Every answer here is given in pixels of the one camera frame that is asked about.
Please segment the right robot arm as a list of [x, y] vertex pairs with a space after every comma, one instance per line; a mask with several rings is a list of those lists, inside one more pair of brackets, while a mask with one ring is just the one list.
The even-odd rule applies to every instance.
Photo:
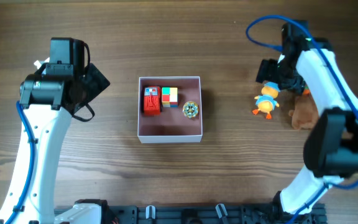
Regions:
[[283, 21], [282, 43], [273, 46], [280, 57], [263, 60], [256, 80], [278, 90], [309, 90], [316, 105], [318, 120], [303, 148], [304, 166], [277, 196], [281, 211], [297, 216], [310, 213], [332, 187], [358, 187], [358, 98], [329, 41], [313, 37], [306, 21]]

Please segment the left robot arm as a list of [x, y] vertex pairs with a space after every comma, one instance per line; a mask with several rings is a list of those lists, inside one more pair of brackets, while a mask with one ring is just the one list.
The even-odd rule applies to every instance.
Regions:
[[111, 223], [114, 214], [107, 201], [81, 199], [57, 215], [55, 180], [63, 140], [73, 119], [110, 82], [90, 62], [82, 40], [53, 37], [50, 56], [20, 85], [16, 103], [22, 123], [21, 138], [0, 223]]

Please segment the yellow duck toy blue hat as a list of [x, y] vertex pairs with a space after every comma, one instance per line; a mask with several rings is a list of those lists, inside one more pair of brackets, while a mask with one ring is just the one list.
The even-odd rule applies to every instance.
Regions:
[[275, 100], [280, 93], [279, 85], [274, 82], [267, 82], [264, 84], [264, 87], [261, 89], [261, 95], [255, 96], [256, 100], [255, 105], [256, 109], [252, 110], [254, 115], [257, 115], [259, 112], [266, 114], [266, 119], [272, 119], [271, 112], [279, 107], [279, 103]]

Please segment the yellow round spinner toy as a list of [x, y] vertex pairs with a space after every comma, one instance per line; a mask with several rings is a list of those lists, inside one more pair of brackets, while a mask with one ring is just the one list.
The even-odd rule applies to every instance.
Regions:
[[182, 112], [185, 115], [185, 117], [192, 119], [197, 117], [199, 110], [200, 110], [199, 106], [195, 101], [187, 101], [183, 105]]

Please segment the colourful puzzle cube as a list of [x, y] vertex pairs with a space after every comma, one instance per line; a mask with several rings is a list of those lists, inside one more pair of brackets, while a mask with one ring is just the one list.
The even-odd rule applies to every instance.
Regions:
[[178, 106], [178, 88], [163, 87], [162, 88], [162, 106], [164, 108], [172, 108]]

